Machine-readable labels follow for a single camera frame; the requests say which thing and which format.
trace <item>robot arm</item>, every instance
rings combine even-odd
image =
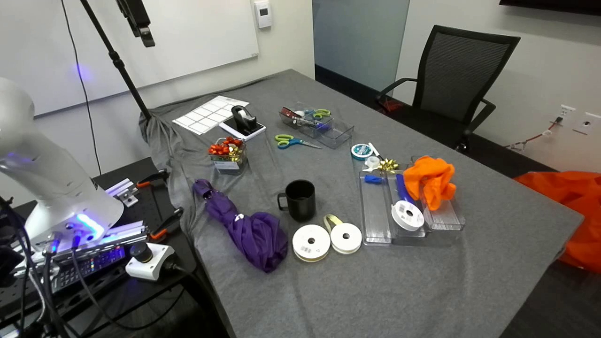
[[[96,188],[85,169],[34,124],[34,102],[0,77],[0,173],[38,201],[27,220],[32,242],[72,237],[98,241],[124,205]]]

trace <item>gray table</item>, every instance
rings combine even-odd
[[[295,72],[222,94],[250,102],[267,124],[267,133],[248,143],[250,169],[243,175],[230,180],[213,173],[207,147],[222,130],[198,137],[171,124],[213,96],[154,109],[168,128],[154,122],[149,143],[156,165],[173,173],[173,205],[186,209],[184,229],[235,336],[500,336],[581,222],[566,207]],[[276,150],[273,135],[290,132],[280,107],[329,107],[355,126],[355,135],[338,150]],[[451,246],[365,246],[350,257],[331,252],[318,265],[290,254],[273,274],[263,274],[190,194],[198,179],[211,179],[243,212],[282,216],[291,235],[299,224],[276,209],[275,197],[286,182],[308,179],[318,188],[314,222],[333,212],[361,226],[361,190],[350,158],[355,141],[372,141],[400,162],[430,154],[455,164],[457,205],[468,222],[462,237]]]

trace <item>orange fabric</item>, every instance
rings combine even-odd
[[[451,182],[455,167],[442,158],[423,156],[402,173],[410,195],[438,210],[444,199],[453,199],[457,186]]]
[[[528,173],[517,180],[584,216],[581,227],[568,241],[562,261],[601,272],[601,175]]]

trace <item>microphone stand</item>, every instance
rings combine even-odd
[[[126,64],[121,60],[119,53],[113,49],[113,45],[111,45],[106,30],[102,28],[96,13],[94,13],[92,8],[91,8],[89,0],[81,0],[81,4],[83,4],[83,8],[87,10],[87,13],[89,13],[89,17],[91,17],[96,32],[100,34],[102,41],[106,43],[106,47],[107,47],[107,51],[109,51],[109,57],[111,57],[111,60],[113,60],[113,64],[115,64],[115,68],[119,70],[121,77],[126,81],[130,94],[134,96],[137,107],[141,109],[141,113],[143,113],[143,117],[145,117],[145,124],[149,126],[151,111],[149,111],[147,103],[143,102],[143,98],[139,96],[139,92],[137,92],[137,88],[136,88],[130,73],[126,72]]]

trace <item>chair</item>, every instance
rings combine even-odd
[[[419,62],[417,79],[399,79],[376,96],[395,120],[461,152],[470,135],[496,109],[485,94],[502,73],[521,38],[434,26]],[[417,81],[414,105],[393,115],[393,88]]]

